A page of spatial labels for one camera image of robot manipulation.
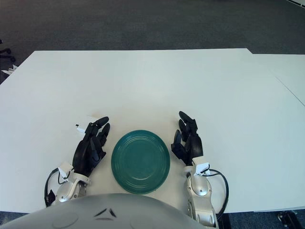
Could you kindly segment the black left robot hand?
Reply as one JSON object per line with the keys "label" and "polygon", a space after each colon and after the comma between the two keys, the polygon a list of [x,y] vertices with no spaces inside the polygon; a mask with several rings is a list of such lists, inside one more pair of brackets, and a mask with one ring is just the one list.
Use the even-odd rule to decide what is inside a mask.
{"label": "black left robot hand", "polygon": [[79,142],[72,161],[74,172],[89,177],[94,168],[105,157],[102,147],[110,131],[109,117],[89,123],[85,135]]}

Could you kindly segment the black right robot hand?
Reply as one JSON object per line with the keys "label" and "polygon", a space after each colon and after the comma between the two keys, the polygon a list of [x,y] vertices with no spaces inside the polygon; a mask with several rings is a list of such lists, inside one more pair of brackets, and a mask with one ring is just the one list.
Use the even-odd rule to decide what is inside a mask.
{"label": "black right robot hand", "polygon": [[193,158],[203,156],[202,141],[197,134],[196,120],[182,111],[179,112],[179,117],[180,129],[175,132],[171,151],[186,166],[191,166]]}

